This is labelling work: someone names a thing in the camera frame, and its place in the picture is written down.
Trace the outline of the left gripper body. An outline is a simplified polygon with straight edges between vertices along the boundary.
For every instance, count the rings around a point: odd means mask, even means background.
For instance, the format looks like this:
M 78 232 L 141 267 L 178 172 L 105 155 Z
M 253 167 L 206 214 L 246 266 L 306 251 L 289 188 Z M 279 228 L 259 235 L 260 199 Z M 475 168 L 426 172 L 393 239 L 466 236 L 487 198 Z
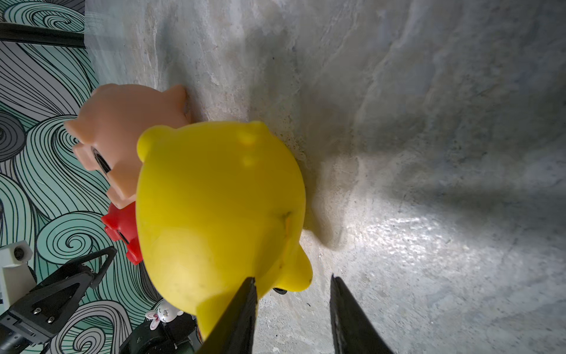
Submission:
M 47 333 L 33 322 L 10 311 L 1 315 L 1 353 L 22 353 L 30 345 L 48 342 Z

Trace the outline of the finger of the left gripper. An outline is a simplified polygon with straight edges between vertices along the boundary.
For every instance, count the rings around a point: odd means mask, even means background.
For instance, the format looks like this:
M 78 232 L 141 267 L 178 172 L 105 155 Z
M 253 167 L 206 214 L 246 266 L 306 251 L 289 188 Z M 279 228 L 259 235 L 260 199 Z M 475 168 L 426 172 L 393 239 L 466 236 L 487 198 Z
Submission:
M 69 261 L 66 268 L 72 274 L 86 274 L 89 278 L 89 287 L 95 289 L 102 282 L 116 254 L 117 249 L 114 246 L 109 246 Z
M 90 288 L 88 281 L 86 274 L 75 274 L 47 286 L 39 285 L 8 310 L 40 326 L 47 333 L 49 342 L 78 309 L 79 302 Z

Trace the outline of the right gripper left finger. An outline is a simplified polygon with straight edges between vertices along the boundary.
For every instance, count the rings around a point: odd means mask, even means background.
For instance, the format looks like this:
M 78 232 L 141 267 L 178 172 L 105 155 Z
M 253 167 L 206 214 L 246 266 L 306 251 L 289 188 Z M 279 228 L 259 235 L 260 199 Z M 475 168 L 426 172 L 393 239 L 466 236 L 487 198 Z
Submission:
M 247 278 L 197 353 L 250 354 L 257 316 L 256 282 Z

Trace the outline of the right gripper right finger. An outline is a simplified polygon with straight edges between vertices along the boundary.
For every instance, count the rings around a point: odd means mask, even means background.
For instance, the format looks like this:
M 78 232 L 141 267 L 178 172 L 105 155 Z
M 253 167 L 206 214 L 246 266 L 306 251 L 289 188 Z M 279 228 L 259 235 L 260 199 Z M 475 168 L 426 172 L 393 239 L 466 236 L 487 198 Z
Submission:
M 394 352 L 377 333 L 340 277 L 330 280 L 330 322 L 335 353 Z

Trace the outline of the red piggy bank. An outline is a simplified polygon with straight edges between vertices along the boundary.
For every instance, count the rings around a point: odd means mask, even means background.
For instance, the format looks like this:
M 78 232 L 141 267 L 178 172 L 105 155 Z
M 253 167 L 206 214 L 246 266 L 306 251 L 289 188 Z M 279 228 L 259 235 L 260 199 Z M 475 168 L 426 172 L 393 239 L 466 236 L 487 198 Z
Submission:
M 135 266 L 143 261 L 136 225 L 136 202 L 123 209 L 110 204 L 108 212 L 101 218 L 107 236 L 113 241 L 122 241 L 127 249 L 126 257 Z

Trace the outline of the yellow piggy bank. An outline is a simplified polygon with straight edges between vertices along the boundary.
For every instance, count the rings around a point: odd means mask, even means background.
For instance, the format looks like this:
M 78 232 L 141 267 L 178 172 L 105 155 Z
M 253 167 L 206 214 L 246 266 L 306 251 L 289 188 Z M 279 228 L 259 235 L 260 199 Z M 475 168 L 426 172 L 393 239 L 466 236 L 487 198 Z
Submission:
M 267 125 L 164 125 L 139 138 L 136 223 L 144 265 L 170 304 L 212 333 L 243 284 L 256 295 L 306 290 L 312 266 L 299 240 L 302 173 Z

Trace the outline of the peach piggy bank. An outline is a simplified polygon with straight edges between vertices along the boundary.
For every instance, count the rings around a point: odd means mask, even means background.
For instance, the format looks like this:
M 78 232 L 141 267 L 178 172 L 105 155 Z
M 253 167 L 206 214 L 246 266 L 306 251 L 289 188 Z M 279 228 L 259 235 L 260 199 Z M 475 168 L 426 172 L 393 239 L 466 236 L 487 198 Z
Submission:
M 136 200 L 141 160 L 137 143 L 149 128 L 181 128 L 191 123 L 187 90 L 176 85 L 166 91 L 136 84 L 106 84 L 93 91 L 78 117 L 64 123 L 78 143 L 73 152 L 87 171 L 99 171 L 109 183 L 110 202 L 123 209 Z M 96 148 L 111 167 L 104 174 L 94 159 Z

